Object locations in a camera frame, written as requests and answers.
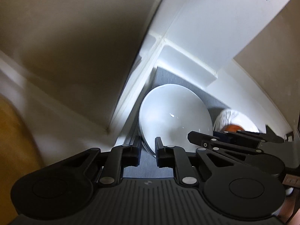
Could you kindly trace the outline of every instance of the white dish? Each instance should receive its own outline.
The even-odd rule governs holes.
[[[139,110],[139,130],[150,150],[155,153],[155,138],[164,146],[180,146],[186,152],[199,147],[191,144],[190,131],[213,135],[212,120],[203,101],[189,89],[174,84],[151,90]]]
[[[222,131],[226,125],[238,125],[245,131],[259,133],[256,125],[245,114],[233,110],[225,109],[217,116],[214,130]]]

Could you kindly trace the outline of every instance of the metal pin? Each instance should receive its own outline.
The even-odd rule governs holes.
[[[103,178],[100,178],[100,180],[99,180],[99,182],[102,183],[102,184],[104,184],[104,185],[110,185],[114,181],[115,181],[115,179],[112,178],[112,177],[103,177]]]
[[[197,179],[194,177],[185,177],[182,179],[182,182],[185,183],[186,185],[193,185],[197,183]]]

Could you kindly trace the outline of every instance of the wooden surface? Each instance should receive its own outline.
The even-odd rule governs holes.
[[[20,177],[42,168],[43,162],[22,119],[1,95],[0,143],[0,224],[5,225],[17,216],[11,187]]]

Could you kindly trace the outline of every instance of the white plate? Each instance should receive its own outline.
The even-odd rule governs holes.
[[[227,111],[231,111],[233,114],[236,114],[236,117],[231,120],[231,124],[241,126],[245,131],[259,133],[254,122],[252,122],[245,114],[232,109],[227,109]]]
[[[155,153],[155,138],[164,146],[181,146],[186,152],[199,147],[191,144],[190,131],[213,135],[212,120],[203,101],[189,89],[174,84],[151,90],[139,110],[139,130],[144,142]]]

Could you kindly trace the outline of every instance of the circular pad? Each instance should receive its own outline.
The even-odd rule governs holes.
[[[39,170],[19,179],[11,200],[19,214],[52,220],[74,214],[88,204],[93,185],[74,168]]]
[[[238,219],[266,218],[285,199],[284,187],[276,178],[242,164],[214,169],[203,192],[217,210]]]
[[[269,154],[248,155],[245,162],[259,168],[262,172],[278,177],[285,168],[282,160]]]

